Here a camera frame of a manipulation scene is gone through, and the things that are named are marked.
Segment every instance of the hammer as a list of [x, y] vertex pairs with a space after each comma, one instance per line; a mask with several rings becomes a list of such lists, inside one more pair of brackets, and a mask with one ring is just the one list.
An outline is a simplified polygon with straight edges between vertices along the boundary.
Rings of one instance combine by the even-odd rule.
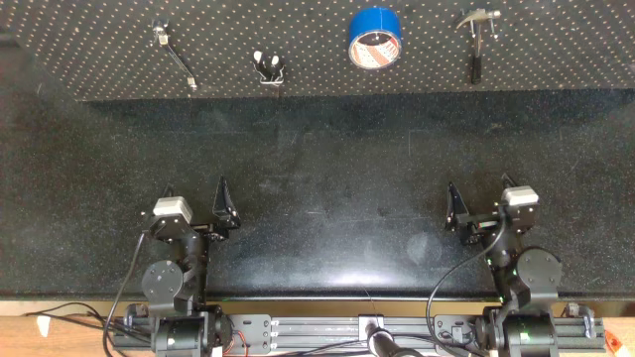
[[498, 39], [498, 35], [495, 35], [494, 31], [494, 19], [500, 18], [499, 10], [486, 11], [485, 9], [476, 9], [474, 11], [470, 11], [467, 14], [461, 12], [461, 17], [456, 20], [456, 29], [458, 30], [461, 26], [469, 22], [470, 31], [472, 37], [474, 38], [474, 59], [472, 61], [472, 84], [480, 83], [480, 72], [481, 72], [481, 63], [480, 63], [480, 27], [483, 23], [489, 22], [492, 27], [492, 34], [494, 34], [494, 39]]

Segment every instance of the black table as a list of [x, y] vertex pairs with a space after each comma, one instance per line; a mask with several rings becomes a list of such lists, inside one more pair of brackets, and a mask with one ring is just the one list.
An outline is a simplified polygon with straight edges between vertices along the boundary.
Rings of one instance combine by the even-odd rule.
[[[486, 211], [503, 173], [541, 197], [525, 242], [563, 259], [562, 297], [635, 298], [633, 90], [79, 104], [3, 54], [2, 298], [112, 298], [140, 212], [171, 183], [202, 221], [220, 175], [243, 227], [210, 298], [424, 298], [480, 249], [443, 231], [447, 183]], [[494, 297], [485, 265], [441, 297]]]

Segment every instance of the tape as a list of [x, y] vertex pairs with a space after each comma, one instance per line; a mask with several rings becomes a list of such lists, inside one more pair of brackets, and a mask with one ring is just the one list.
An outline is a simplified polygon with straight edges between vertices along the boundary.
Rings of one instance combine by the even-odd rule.
[[348, 55], [358, 67], [384, 68], [401, 54], [401, 27], [394, 12], [384, 8], [363, 10], [350, 22]]

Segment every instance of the pegboard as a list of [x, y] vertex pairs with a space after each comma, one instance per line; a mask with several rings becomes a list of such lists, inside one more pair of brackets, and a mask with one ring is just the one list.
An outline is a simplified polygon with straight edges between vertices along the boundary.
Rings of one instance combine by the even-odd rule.
[[[348, 57], [348, 26], [382, 6], [400, 18], [403, 51], [363, 70]], [[500, 9], [483, 29], [483, 81], [469, 83], [472, 38], [460, 10]], [[635, 1], [618, 0], [0, 0], [13, 33], [78, 100], [348, 95], [468, 90], [635, 87]], [[172, 43], [200, 90], [153, 40]], [[263, 87], [255, 50], [279, 55], [286, 83]]]

